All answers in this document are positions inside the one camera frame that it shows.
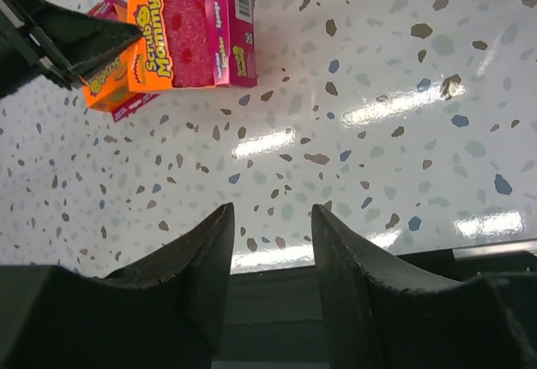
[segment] terrazzo surface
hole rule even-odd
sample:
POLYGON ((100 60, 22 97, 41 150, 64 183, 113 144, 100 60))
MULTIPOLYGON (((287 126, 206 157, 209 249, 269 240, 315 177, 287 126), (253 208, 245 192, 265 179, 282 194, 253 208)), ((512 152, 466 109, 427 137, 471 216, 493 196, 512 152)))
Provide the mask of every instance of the terrazzo surface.
POLYGON ((531 5, 256 0, 257 88, 120 123, 39 79, 0 105, 0 261, 103 275, 228 201, 234 273, 312 264, 314 203, 395 253, 532 237, 531 5))

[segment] tabletop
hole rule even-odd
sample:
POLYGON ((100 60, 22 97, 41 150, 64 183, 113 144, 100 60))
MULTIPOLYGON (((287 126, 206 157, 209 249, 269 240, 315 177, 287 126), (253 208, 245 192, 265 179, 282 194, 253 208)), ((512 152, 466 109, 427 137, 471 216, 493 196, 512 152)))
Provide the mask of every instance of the tabletop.
POLYGON ((532 237, 533 6, 256 0, 256 88, 119 123, 38 79, 0 105, 0 262, 104 275, 225 202, 233 273, 312 264, 315 203, 394 253, 532 237))

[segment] white speckled surface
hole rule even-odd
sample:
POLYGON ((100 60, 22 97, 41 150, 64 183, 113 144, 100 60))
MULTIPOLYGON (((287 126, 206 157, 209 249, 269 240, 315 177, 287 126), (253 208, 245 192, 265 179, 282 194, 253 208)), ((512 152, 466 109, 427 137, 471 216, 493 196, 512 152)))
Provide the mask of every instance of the white speckled surface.
POLYGON ((255 12, 252 90, 166 94, 118 124, 44 79, 3 99, 0 261, 105 274, 227 201, 234 273, 312 263, 314 203, 395 253, 532 237, 535 9, 257 0, 255 12))

